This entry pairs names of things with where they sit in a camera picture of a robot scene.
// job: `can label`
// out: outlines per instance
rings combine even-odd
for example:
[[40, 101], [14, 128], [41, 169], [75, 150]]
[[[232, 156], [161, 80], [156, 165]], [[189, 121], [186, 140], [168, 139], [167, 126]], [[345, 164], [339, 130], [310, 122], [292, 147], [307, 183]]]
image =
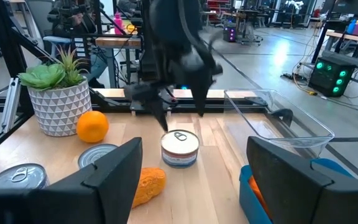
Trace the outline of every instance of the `can label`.
[[185, 166], [188, 164], [192, 164], [194, 160], [196, 160], [196, 158], [197, 158], [197, 153], [190, 157], [173, 157], [162, 151], [162, 159], [166, 163], [172, 166]]

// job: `potted plant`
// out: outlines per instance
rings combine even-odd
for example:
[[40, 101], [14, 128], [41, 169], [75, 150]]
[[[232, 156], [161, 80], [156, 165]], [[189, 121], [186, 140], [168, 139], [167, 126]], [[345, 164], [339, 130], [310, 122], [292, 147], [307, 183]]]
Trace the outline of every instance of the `potted plant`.
[[60, 60], [51, 65], [38, 65], [19, 74], [21, 84], [29, 91], [35, 116], [42, 131], [49, 136], [76, 133], [78, 118], [92, 110], [86, 78], [77, 69], [75, 50], [59, 49]]

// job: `metal can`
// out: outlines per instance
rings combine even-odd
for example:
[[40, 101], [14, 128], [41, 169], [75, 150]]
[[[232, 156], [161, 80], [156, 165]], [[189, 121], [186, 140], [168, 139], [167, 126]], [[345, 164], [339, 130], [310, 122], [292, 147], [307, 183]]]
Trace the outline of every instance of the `metal can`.
[[80, 158], [78, 158], [78, 166], [82, 169], [87, 165], [94, 163], [100, 157], [115, 150], [117, 147], [118, 146], [113, 144], [98, 144], [97, 146], [90, 147], [80, 155]]
[[200, 140], [186, 130], [172, 130], [161, 138], [162, 160], [171, 167], [186, 168], [197, 160]]
[[48, 185], [47, 173], [38, 164], [21, 164], [0, 173], [0, 189], [43, 189]]

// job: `plastic bin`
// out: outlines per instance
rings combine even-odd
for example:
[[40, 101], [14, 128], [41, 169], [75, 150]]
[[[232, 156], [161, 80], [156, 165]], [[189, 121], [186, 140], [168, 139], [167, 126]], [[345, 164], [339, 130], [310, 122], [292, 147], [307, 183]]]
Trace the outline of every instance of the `plastic bin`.
[[[336, 162], [329, 159], [313, 159], [312, 162], [318, 163], [322, 166], [335, 170], [341, 174], [353, 177]], [[258, 198], [249, 186], [248, 180], [252, 175], [250, 166], [241, 168], [240, 173], [240, 206], [250, 224], [272, 224], [272, 221], [267, 216]]]
[[225, 90], [224, 126], [246, 159], [258, 136], [305, 158], [317, 158], [334, 133], [274, 90]]

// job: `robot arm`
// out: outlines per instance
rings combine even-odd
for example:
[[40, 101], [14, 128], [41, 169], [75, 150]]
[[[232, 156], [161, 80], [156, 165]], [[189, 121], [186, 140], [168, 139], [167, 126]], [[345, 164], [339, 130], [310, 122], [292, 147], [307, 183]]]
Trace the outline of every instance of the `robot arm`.
[[144, 11], [146, 30], [153, 45], [158, 80], [153, 83], [126, 86], [130, 100], [141, 101], [168, 131], [167, 121], [159, 98], [159, 89], [179, 84], [190, 87], [198, 114], [204, 114], [206, 95], [213, 75], [223, 72], [216, 64], [211, 44], [205, 46], [198, 35], [201, 29], [200, 4], [194, 0], [153, 0], [150, 10]]

